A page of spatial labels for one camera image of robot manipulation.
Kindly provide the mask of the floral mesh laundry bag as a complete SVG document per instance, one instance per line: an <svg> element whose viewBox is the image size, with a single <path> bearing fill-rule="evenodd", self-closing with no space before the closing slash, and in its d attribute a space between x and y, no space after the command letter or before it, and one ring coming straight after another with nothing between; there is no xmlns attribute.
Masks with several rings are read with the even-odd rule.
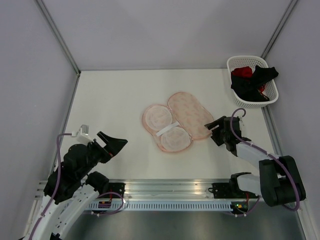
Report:
<svg viewBox="0 0 320 240"><path fill-rule="evenodd" d="M153 136L160 150L177 153L189 148L194 140L211 135L205 125L214 121L200 101L188 92L177 92L167 104L153 104L142 115L143 127Z"/></svg>

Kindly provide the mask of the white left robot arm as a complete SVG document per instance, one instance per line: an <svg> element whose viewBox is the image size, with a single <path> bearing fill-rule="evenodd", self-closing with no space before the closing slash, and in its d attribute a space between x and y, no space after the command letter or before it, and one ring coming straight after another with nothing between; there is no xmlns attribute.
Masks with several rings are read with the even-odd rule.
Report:
<svg viewBox="0 0 320 240"><path fill-rule="evenodd" d="M88 126L67 133L76 138L67 153L57 155L57 168L48 177L43 190L41 206L25 240L62 240L89 204L97 198L118 196L120 206L114 211L92 211L96 216L113 215L122 210L125 199L121 193L109 190L109 179L92 171L99 163L105 164L115 157L128 140L114 138L102 131L97 136L105 143L101 146L88 135Z"/></svg>

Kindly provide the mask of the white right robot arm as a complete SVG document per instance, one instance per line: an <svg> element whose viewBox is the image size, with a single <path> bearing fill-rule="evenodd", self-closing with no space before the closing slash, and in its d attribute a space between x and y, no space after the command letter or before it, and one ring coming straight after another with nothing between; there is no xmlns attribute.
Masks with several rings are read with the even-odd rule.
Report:
<svg viewBox="0 0 320 240"><path fill-rule="evenodd" d="M239 117L222 116L205 127L212 132L211 138L217 146L224 145L235 157L254 166L259 174L251 172L234 173L225 190L221 184L213 183L214 198L262 197L270 206L298 203L306 199L306 191L296 165L289 155L278 156L257 148L242 135Z"/></svg>

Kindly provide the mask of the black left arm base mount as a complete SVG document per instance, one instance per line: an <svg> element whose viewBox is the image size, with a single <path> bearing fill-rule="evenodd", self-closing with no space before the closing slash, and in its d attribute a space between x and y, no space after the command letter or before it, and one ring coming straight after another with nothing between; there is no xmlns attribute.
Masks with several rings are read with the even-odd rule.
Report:
<svg viewBox="0 0 320 240"><path fill-rule="evenodd" d="M108 185L108 189L105 191L108 194L105 194L104 196L99 196L99 199L120 199L119 195L121 197L125 194L125 186L126 184L124 182L111 182Z"/></svg>

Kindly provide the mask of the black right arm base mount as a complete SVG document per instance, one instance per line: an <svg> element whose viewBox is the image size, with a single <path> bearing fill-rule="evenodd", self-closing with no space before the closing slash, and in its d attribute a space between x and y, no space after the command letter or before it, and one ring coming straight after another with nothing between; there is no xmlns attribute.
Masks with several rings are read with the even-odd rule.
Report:
<svg viewBox="0 0 320 240"><path fill-rule="evenodd" d="M227 182L212 183L207 189L213 195L215 200L229 199L229 200L251 200L257 199L258 195L252 192L242 190L232 190L230 184Z"/></svg>

